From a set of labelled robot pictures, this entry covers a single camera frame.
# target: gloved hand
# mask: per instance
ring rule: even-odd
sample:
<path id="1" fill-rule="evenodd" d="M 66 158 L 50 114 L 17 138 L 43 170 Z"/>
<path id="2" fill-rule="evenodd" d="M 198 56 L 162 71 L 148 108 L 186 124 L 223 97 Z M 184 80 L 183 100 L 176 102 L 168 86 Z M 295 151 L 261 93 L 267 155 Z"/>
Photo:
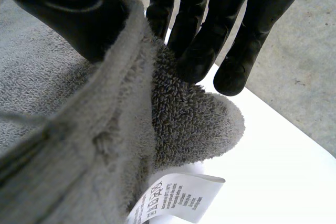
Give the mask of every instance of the gloved hand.
<path id="1" fill-rule="evenodd" d="M 179 76 L 187 82 L 201 81 L 215 62 L 244 0 L 209 0 L 209 11 L 198 32 L 207 0 L 181 0 L 168 47 L 177 57 Z M 244 88 L 252 66 L 273 24 L 294 0 L 248 0 L 233 46 L 215 78 L 219 93 L 236 95 Z M 174 0 L 150 0 L 147 18 L 155 35 L 164 39 Z"/>

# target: gray towel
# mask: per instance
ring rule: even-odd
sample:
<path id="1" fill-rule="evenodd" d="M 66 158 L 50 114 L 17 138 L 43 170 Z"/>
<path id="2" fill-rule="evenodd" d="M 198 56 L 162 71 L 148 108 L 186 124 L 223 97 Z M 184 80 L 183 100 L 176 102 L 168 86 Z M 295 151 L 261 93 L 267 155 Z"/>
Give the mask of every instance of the gray towel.
<path id="1" fill-rule="evenodd" d="M 240 111 L 179 80 L 140 1 L 123 1 L 125 29 L 92 66 L 0 0 L 1 223 L 123 224 L 151 174 L 241 138 Z"/>

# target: white surface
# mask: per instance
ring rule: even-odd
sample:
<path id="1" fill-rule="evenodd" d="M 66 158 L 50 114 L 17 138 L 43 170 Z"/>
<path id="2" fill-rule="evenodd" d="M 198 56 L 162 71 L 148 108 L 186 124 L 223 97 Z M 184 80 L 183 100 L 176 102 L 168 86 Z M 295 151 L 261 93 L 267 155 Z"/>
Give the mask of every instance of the white surface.
<path id="1" fill-rule="evenodd" d="M 201 82 L 216 92 L 213 66 Z M 336 223 L 336 159 L 247 89 L 230 98 L 241 110 L 246 131 L 222 157 L 173 168 L 222 177 L 226 183 L 199 222 Z M 161 216 L 151 224 L 187 224 Z"/>

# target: glove finger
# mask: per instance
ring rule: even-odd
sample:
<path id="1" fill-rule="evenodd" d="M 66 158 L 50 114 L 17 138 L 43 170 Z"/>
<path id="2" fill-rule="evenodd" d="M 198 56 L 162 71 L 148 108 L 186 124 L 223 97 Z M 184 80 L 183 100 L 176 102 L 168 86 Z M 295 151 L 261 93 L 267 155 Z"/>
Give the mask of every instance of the glove finger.
<path id="1" fill-rule="evenodd" d="M 207 0 L 181 0 L 179 13 L 173 26 L 168 47 L 178 58 L 198 32 Z"/>
<path id="2" fill-rule="evenodd" d="M 154 34 L 164 39 L 173 13 L 175 0 L 150 0 L 146 17 Z"/>
<path id="3" fill-rule="evenodd" d="M 215 62 L 245 0 L 210 0 L 201 30 L 177 62 L 181 79 L 201 81 Z"/>

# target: concrete floor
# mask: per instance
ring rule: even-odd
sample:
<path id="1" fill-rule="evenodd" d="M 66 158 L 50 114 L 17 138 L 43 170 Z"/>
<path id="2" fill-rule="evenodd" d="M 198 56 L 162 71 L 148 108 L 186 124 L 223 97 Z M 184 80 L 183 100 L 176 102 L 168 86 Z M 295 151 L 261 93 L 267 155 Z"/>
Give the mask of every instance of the concrete floor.
<path id="1" fill-rule="evenodd" d="M 142 1 L 147 7 L 149 0 Z M 178 6 L 176 0 L 175 15 Z M 216 61 L 219 65 L 244 11 L 245 5 Z M 335 22 L 335 0 L 296 0 L 274 25 L 247 88 L 336 157 Z"/>

